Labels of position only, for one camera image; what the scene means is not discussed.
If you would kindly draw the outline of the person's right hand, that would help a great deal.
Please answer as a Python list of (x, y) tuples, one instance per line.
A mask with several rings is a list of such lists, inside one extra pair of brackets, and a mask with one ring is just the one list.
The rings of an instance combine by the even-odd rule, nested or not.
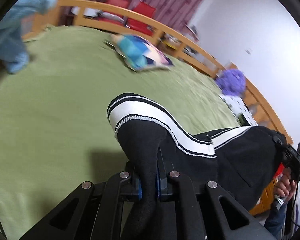
[(294, 181), (289, 173), (284, 173), (281, 179), (274, 187), (274, 195), (285, 198), (288, 202), (296, 192), (296, 181)]

